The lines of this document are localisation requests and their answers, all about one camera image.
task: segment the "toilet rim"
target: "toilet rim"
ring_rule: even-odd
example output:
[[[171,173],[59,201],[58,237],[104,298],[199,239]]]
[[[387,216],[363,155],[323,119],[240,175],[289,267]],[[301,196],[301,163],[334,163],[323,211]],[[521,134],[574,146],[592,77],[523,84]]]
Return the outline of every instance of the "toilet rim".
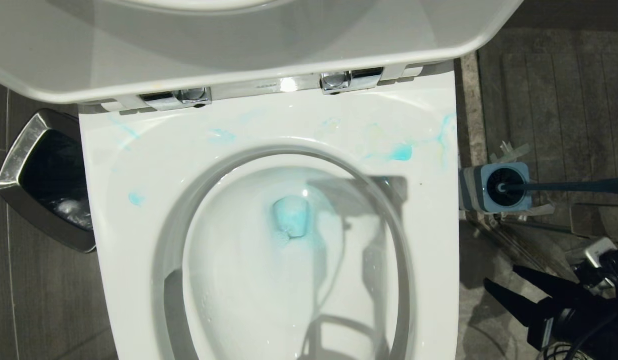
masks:
[[[393,346],[391,347],[389,359],[390,360],[402,360],[402,359],[411,359],[413,358],[414,353],[414,334],[416,331],[415,328],[415,320],[412,318],[415,316],[415,299],[416,299],[416,285],[414,284],[414,264],[412,263],[412,259],[410,256],[410,251],[408,250],[409,244],[407,240],[407,235],[405,234],[403,224],[401,221],[398,212],[391,205],[391,201],[387,198],[387,195],[380,189],[380,187],[371,179],[369,176],[364,174],[362,171],[359,171],[355,166],[348,164],[346,161],[332,155],[331,153],[324,152],[322,150],[318,150],[309,146],[302,145],[269,145],[269,146],[260,146],[257,148],[252,148],[250,150],[245,150],[238,153],[233,153],[229,157],[223,159],[220,162],[216,162],[213,166],[211,166],[207,171],[200,174],[199,179],[204,179],[202,182],[194,182],[190,185],[188,189],[181,193],[180,198],[177,200],[177,204],[188,203],[189,209],[195,209],[201,205],[202,201],[206,198],[206,196],[212,191],[215,185],[227,174],[231,173],[234,169],[238,167],[244,166],[251,162],[268,158],[275,157],[279,155],[300,155],[305,157],[317,158],[319,160],[323,160],[333,164],[334,166],[339,167],[340,169],[346,171],[353,178],[364,182],[365,191],[368,192],[368,196],[373,197],[379,200],[379,212],[383,213],[383,219],[389,228],[389,232],[391,232],[391,238],[393,239],[393,245],[395,247],[396,254],[396,264],[398,269],[401,271],[397,272],[398,275],[398,313],[396,322],[396,331],[395,337],[393,339]],[[183,216],[181,206],[176,205],[172,208],[171,212],[167,215],[167,221],[165,225],[162,227],[162,231],[160,234],[161,239],[169,239],[172,234],[171,228],[175,226],[174,221],[170,221],[171,219],[175,219],[177,217]],[[164,268],[162,266],[154,266],[153,271],[154,278],[164,278],[163,284],[154,284],[153,293],[158,295],[157,292],[161,292],[163,297],[165,296],[165,288],[167,287],[167,280],[176,282],[179,284],[183,284],[185,281],[184,273],[183,273],[183,258],[184,254],[184,246],[186,241],[186,235],[188,232],[188,228],[190,228],[191,223],[195,216],[194,211],[185,211],[184,214],[187,214],[187,219],[184,222],[179,222],[178,226],[183,226],[186,230],[184,231],[185,238],[181,239],[182,244],[178,246],[177,253],[179,256],[179,265],[180,267],[172,271],[167,276],[164,275]],[[156,251],[154,253],[154,264],[161,264],[163,262],[163,258],[165,257],[165,252],[161,249],[164,249],[163,246],[157,246]],[[156,301],[155,296],[152,298],[152,307],[155,313],[162,313],[165,317],[167,317],[166,326],[167,333],[169,338],[169,345],[171,349],[163,349],[163,351],[171,351],[174,353],[174,356],[177,355],[178,351],[183,351],[183,349],[175,348],[174,344],[177,342],[182,346],[183,343],[183,331],[187,331],[189,335],[189,339],[191,339],[191,331],[186,326],[181,326],[182,324],[174,323],[170,321],[165,311],[167,310],[167,303],[163,303],[162,301]],[[187,344],[187,351],[191,351],[193,349],[193,342],[191,344]]]

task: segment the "stainless steel trash can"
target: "stainless steel trash can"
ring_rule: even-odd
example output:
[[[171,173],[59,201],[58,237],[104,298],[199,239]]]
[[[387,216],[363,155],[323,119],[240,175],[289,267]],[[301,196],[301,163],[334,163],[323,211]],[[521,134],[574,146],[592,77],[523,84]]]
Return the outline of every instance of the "stainless steel trash can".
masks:
[[[23,128],[0,171],[0,195],[49,237],[95,250],[78,119],[42,109]]]

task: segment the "white ceramic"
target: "white ceramic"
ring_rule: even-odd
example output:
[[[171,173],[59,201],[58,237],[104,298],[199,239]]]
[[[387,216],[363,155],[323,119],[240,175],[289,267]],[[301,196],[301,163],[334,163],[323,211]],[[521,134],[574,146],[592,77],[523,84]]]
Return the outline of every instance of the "white ceramic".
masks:
[[[235,15],[245,11],[270,9],[293,0],[106,0],[147,9]]]
[[[222,6],[256,1],[225,0]],[[404,69],[476,51],[521,3],[277,0],[263,11],[208,16],[208,11],[145,11],[108,0],[3,0],[0,84],[46,103],[125,102],[129,96],[201,86]],[[14,24],[18,30],[5,30]]]
[[[390,347],[394,339],[408,339],[409,360],[455,358],[459,254],[453,70],[336,96],[316,89],[220,100],[202,109],[83,114],[80,127],[98,257],[120,359],[185,359],[181,354],[186,353],[204,360],[235,358],[229,355],[277,360],[293,358],[296,351],[301,357],[302,334],[315,317],[304,302],[307,297],[323,299],[332,283],[333,295],[325,305],[329,310],[323,310],[327,315],[381,329]],[[396,336],[397,256],[393,237],[386,229],[375,228],[379,216],[373,213],[348,219],[350,233],[360,240],[358,248],[344,251],[350,257],[341,280],[328,269],[323,287],[304,286],[314,265],[311,256],[299,249],[295,256],[301,267],[280,265],[298,282],[295,298],[277,294],[286,287],[258,273],[266,270],[261,257],[244,261],[231,257],[249,247],[242,242],[245,236],[234,235],[240,232],[220,214],[231,213],[236,198],[245,199],[235,205],[240,216],[233,221],[240,228],[242,219],[249,217],[245,209],[258,204],[245,194],[249,186],[263,181],[257,180],[263,171],[291,166],[322,174],[318,178],[347,178],[343,167],[299,154],[237,165],[236,159],[271,149],[283,153],[303,149],[366,176],[403,180],[394,200],[402,203],[399,212],[410,267],[408,331]],[[235,170],[227,174],[227,166]],[[210,187],[210,182],[220,184]],[[303,193],[294,186],[281,186],[279,191]],[[216,208],[219,214],[213,214]],[[267,209],[263,205],[261,221],[269,216]],[[318,223],[329,224],[338,214],[335,211]],[[263,228],[251,228],[254,239],[261,239]],[[372,266],[363,265],[362,253],[373,233],[386,240],[380,249],[386,271],[379,280],[385,291],[376,298],[360,279],[361,271]],[[222,243],[222,237],[231,240]],[[325,242],[328,253],[338,255],[345,235],[334,232],[330,237]],[[249,253],[273,256],[261,247]],[[385,303],[378,310],[380,323],[370,317],[375,299]],[[287,309],[288,316],[276,314],[276,308]],[[232,331],[239,326],[236,323],[243,328]],[[323,331],[323,346],[328,349],[357,349],[350,355],[366,360],[377,345],[332,325],[326,324]],[[267,341],[277,342],[273,350],[267,346],[274,344]],[[176,355],[174,348],[179,349]]]

